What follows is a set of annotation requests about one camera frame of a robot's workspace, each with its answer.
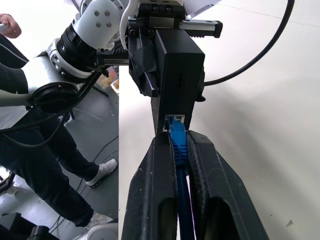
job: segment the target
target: person's leg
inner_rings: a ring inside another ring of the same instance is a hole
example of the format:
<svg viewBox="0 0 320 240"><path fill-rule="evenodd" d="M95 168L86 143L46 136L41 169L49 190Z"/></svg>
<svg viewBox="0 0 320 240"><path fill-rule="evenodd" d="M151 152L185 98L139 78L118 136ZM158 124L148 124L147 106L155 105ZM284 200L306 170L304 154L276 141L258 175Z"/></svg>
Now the person's leg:
<svg viewBox="0 0 320 240"><path fill-rule="evenodd" d="M17 125L33 121L33 113L29 112ZM28 145L45 140L39 126L8 133L7 136ZM88 225L93 209L69 185L68 177L63 174L48 146L24 148L0 136L0 164L24 178L34 192L63 218L77 227Z"/></svg>
<svg viewBox="0 0 320 240"><path fill-rule="evenodd" d="M45 119L50 116L37 110L36 112L38 120ZM58 118L47 121L40 126L41 133L45 139L48 139L53 132L57 129L60 121ZM85 181L92 180L99 171L99 166L93 162L87 161L77 149L77 145L68 132L68 130L62 126L54 137L48 143L49 148L55 154L58 162L67 171L77 175L79 178Z"/></svg>

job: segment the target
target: shoe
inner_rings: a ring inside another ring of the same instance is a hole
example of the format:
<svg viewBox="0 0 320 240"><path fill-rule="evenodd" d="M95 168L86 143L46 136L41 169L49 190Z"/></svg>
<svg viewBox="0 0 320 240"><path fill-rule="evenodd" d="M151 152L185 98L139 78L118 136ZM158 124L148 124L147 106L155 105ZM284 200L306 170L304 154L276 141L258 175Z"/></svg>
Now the shoe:
<svg viewBox="0 0 320 240"><path fill-rule="evenodd" d="M12 185L7 191L0 193L0 196L5 194L15 195L18 191L19 191L19 187Z"/></svg>
<svg viewBox="0 0 320 240"><path fill-rule="evenodd" d="M87 230L90 230L94 226L107 224L107 223L111 222L112 220L113 219L111 217L94 212L89 224L87 226L85 226L84 228L86 228Z"/></svg>
<svg viewBox="0 0 320 240"><path fill-rule="evenodd" d="M118 163L115 159L112 159L106 163L102 163L99 166L99 171L96 176L90 180L86 181L85 184L90 188L95 188L99 183L107 176L112 174L118 168Z"/></svg>

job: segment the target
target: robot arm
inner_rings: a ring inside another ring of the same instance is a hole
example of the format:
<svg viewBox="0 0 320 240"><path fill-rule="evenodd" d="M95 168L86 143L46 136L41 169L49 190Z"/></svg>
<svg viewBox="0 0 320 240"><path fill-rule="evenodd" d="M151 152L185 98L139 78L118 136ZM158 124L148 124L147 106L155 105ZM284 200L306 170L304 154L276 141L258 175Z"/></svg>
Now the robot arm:
<svg viewBox="0 0 320 240"><path fill-rule="evenodd" d="M120 39L127 5L128 0L83 0L80 13L47 50L21 69L0 64L0 107L46 103L46 111L55 113L74 102L84 83L105 67L98 65L97 50L111 50ZM0 33L6 29L0 24Z"/></svg>

